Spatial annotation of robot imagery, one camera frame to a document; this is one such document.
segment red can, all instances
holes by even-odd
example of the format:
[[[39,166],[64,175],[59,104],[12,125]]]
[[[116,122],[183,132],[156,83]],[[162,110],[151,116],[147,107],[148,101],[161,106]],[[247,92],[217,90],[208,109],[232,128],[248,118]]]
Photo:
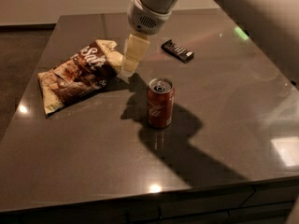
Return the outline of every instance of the red can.
[[[147,89],[148,123],[154,128],[165,128],[171,123],[175,89],[167,78],[153,79]]]

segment wall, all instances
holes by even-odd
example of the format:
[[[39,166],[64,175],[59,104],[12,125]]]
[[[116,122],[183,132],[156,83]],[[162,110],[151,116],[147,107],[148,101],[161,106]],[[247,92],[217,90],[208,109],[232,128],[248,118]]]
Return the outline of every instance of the wall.
[[[61,15],[123,12],[130,0],[0,0],[0,25],[56,23]],[[212,0],[181,0],[175,9],[217,7]]]

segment can top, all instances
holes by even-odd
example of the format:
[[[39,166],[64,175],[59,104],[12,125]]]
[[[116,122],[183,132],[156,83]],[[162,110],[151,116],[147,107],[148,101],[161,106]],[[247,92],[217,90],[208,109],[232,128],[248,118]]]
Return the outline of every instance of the can top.
[[[172,88],[172,82],[167,79],[167,78],[155,78],[153,79],[150,83],[149,83],[149,88],[151,91],[155,92],[155,93],[169,93]]]

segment green light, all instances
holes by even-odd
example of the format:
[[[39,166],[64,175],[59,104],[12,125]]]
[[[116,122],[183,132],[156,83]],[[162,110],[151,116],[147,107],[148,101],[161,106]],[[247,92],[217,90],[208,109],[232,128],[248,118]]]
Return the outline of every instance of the green light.
[[[244,33],[240,27],[235,27],[235,32],[238,34],[238,36],[240,36],[240,38],[243,41],[247,41],[249,39],[249,36],[247,36],[246,33]]]

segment gray table surface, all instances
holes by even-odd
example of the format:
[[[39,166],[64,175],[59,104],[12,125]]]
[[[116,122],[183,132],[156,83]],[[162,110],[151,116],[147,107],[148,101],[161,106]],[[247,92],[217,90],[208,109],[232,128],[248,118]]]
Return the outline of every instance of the gray table surface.
[[[235,27],[219,9],[174,12],[132,78],[46,119],[36,74],[97,38],[122,53],[132,32],[124,13],[62,16],[0,145],[0,211],[299,175],[298,90]],[[195,58],[163,53],[169,38]],[[155,77],[176,88],[164,130],[146,120]]]

